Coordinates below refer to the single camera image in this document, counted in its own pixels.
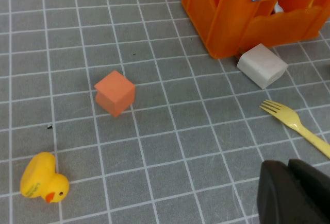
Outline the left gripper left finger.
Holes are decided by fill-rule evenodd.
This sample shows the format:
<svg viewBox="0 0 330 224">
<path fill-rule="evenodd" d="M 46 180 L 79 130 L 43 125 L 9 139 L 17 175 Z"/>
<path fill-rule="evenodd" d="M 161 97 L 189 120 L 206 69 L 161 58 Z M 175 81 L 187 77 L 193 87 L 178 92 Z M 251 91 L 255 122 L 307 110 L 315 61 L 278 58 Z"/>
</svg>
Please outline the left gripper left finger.
<svg viewBox="0 0 330 224">
<path fill-rule="evenodd" d="M 273 160 L 261 164 L 257 193 L 260 223 L 312 223 L 310 218 L 316 214 L 304 203 L 288 164 Z"/>
</svg>

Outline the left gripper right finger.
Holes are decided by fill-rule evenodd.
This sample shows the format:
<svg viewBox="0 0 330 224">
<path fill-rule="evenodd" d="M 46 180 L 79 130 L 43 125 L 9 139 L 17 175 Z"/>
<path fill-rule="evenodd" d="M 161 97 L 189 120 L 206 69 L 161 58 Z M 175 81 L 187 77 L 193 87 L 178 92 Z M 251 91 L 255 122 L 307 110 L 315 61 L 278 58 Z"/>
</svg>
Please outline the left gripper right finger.
<svg viewBox="0 0 330 224">
<path fill-rule="evenodd" d="M 288 169 L 299 185 L 304 205 L 313 211 L 312 223 L 329 223 L 329 176 L 299 159 L 290 159 Z"/>
</svg>

